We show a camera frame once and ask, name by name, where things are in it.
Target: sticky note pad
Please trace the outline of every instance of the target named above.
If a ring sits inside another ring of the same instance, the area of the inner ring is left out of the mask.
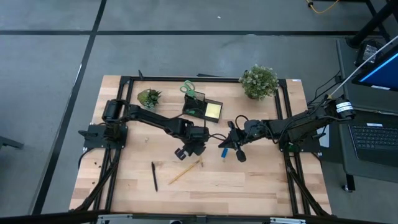
[[[216,118],[220,117],[221,112],[221,105],[217,105],[214,103],[207,103],[206,113],[205,116],[209,118]]]

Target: wooden tabletop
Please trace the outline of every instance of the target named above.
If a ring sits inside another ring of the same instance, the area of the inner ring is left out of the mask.
[[[104,76],[95,107],[93,120],[100,123],[107,100],[116,97],[120,76]],[[179,86],[182,82],[135,81],[131,103],[139,105],[137,94],[152,88],[162,91],[155,112],[166,117],[181,113],[184,104]],[[275,99],[250,100],[239,83],[195,82],[196,91],[206,98],[223,102],[219,123],[206,122],[210,134],[227,135],[227,121],[239,114],[249,119],[277,119]],[[287,80],[293,114],[307,109],[300,80]],[[283,94],[280,90],[284,110]],[[182,116],[197,126],[203,120]],[[122,150],[112,201],[112,212],[128,213],[174,213],[208,215],[282,215],[292,214],[289,189],[282,153],[271,140],[260,139],[242,147],[247,161],[239,162],[232,149],[225,162],[221,160],[223,149],[217,139],[209,139],[202,154],[204,167],[195,166],[172,184],[176,175],[198,160],[196,155],[180,161],[174,154],[183,143],[164,133],[163,130],[137,121],[128,122],[128,139]],[[93,190],[100,175],[104,149],[89,152],[81,162],[70,208],[79,206]],[[301,153],[305,183],[317,202],[330,212],[328,196],[320,163],[309,153]],[[154,188],[151,161],[155,163],[159,191]],[[100,208],[108,186],[104,187]],[[302,211],[300,193],[296,186],[299,210]]]

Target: scissors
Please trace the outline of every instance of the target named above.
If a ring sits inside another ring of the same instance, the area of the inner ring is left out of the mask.
[[[180,91],[183,92],[183,93],[186,93],[188,96],[191,96],[194,99],[197,98],[197,96],[195,94],[195,86],[189,80],[184,82],[184,85],[182,85],[180,87]]]

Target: small succulent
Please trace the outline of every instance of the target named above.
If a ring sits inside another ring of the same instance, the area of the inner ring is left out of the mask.
[[[250,99],[261,100],[266,96],[272,96],[278,88],[278,78],[272,68],[258,65],[253,66],[250,71],[245,71],[239,82]]]
[[[154,109],[156,104],[159,104],[157,101],[161,95],[161,91],[156,91],[156,90],[144,90],[140,93],[138,93],[137,99],[138,101],[145,106],[145,109]]]

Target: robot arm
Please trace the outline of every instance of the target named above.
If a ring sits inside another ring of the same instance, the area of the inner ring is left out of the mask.
[[[331,124],[334,121],[347,121],[354,118],[354,110],[349,101],[338,99],[324,100],[311,110],[296,114],[282,120],[249,120],[244,123],[244,129],[235,128],[228,121],[231,131],[227,140],[218,147],[229,147],[236,150],[239,161],[244,162],[246,156],[240,146],[267,138],[277,144],[281,140],[291,144],[300,144],[310,133]]]
[[[127,110],[120,117],[122,107]],[[209,139],[207,127],[195,126],[192,121],[183,118],[166,118],[159,114],[142,109],[140,106],[127,104],[121,100],[108,100],[102,115],[105,123],[117,124],[128,121],[140,121],[156,128],[163,129],[166,134],[178,138],[184,143],[182,149],[177,149],[175,155],[183,160],[192,153],[200,155]]]

